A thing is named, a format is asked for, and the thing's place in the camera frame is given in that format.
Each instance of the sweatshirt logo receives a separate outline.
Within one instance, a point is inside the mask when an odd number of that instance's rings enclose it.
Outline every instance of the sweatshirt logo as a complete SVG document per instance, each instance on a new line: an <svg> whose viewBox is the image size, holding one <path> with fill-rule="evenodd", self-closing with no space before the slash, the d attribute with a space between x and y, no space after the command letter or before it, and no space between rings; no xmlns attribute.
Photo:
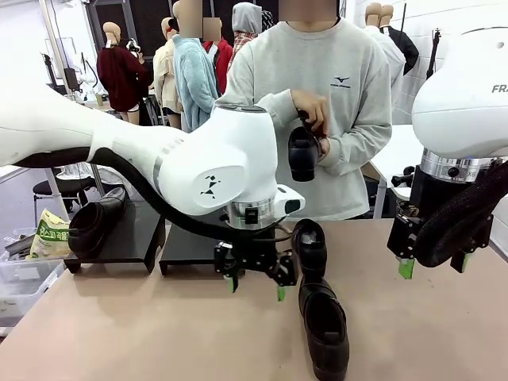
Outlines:
<svg viewBox="0 0 508 381"><path fill-rule="evenodd" d="M344 82L347 81L349 79L349 77L335 77L334 78L336 81L338 81L339 83L330 83L330 86L333 86L333 87L343 87L344 89L350 89L351 86L349 85L345 85Z"/></svg>

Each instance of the white robotic arm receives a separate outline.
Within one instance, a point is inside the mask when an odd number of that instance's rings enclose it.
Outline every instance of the white robotic arm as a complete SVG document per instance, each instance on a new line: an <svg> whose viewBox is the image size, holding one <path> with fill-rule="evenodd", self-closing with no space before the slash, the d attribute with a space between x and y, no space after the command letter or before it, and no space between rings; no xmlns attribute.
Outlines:
<svg viewBox="0 0 508 381"><path fill-rule="evenodd" d="M24 89L6 81L0 88L0 166L88 161L113 167L166 219L224 241L214 251L217 272L237 280L244 268L265 272L280 286L296 284L296 259L277 252L275 228L301 210L305 199L275 181L275 130L265 110L218 107L187 134L131 125L49 87L31 89L37 101L27 106ZM223 206L229 227L190 217Z"/></svg>
<svg viewBox="0 0 508 381"><path fill-rule="evenodd" d="M489 244L492 211L508 194L507 66L508 28L471 31L420 89L413 126L425 149L388 241L400 260L452 258L463 272Z"/></svg>
<svg viewBox="0 0 508 381"><path fill-rule="evenodd" d="M89 148L92 161L107 150L132 164L180 212L198 216L229 206L230 225L238 229L262 229L305 206L302 196L275 181L275 132L260 108L218 108L187 134L131 125L48 87L32 96L37 101L27 108L19 86L2 85L0 165L73 148ZM245 208L257 210L254 223L245 223Z"/></svg>

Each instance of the black platform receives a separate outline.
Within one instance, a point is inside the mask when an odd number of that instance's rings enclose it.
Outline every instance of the black platform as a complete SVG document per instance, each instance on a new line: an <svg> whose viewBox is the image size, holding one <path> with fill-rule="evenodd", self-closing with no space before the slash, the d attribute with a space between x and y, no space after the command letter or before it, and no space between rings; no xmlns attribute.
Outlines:
<svg viewBox="0 0 508 381"><path fill-rule="evenodd" d="M222 214L224 211L218 210L206 216L194 217L194 219L227 226L219 219ZM168 265L214 264L214 248L217 244L217 240L197 236L173 225L159 261L160 272L166 275Z"/></svg>
<svg viewBox="0 0 508 381"><path fill-rule="evenodd" d="M124 215L106 238L97 257L81 260L72 253L63 261L72 274L82 264L132 263L143 263L150 273L155 266L156 250L165 241L164 218L147 202L127 201Z"/></svg>

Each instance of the chair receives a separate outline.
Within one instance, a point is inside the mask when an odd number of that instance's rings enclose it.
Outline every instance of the chair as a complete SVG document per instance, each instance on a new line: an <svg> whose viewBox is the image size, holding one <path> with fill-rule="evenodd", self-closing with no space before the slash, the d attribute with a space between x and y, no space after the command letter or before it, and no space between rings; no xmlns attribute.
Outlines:
<svg viewBox="0 0 508 381"><path fill-rule="evenodd" d="M55 175L59 172L60 171L53 169ZM56 178L56 185L62 194L63 203L68 212L72 210L72 200L76 200L81 207L87 204L88 198L85 191L96 187L95 180L91 177L77 180L60 180ZM38 222L37 201L48 198L53 198L48 180L38 183L33 187L33 212L35 214L34 219L36 227Z"/></svg>

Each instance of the gray sweatshirt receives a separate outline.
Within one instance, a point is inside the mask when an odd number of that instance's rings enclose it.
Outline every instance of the gray sweatshirt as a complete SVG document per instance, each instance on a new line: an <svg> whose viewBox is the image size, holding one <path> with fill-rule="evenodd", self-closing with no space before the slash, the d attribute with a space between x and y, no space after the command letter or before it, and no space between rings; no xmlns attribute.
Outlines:
<svg viewBox="0 0 508 381"><path fill-rule="evenodd" d="M329 100L331 149L308 183L292 180L287 159L291 131L301 125L290 89ZM319 33L278 23L238 52L217 100L227 103L257 104L270 113L279 151L277 182L306 198L306 208L294 217L341 220L368 211L360 168L390 140L391 95L387 58L364 31L344 19Z"/></svg>

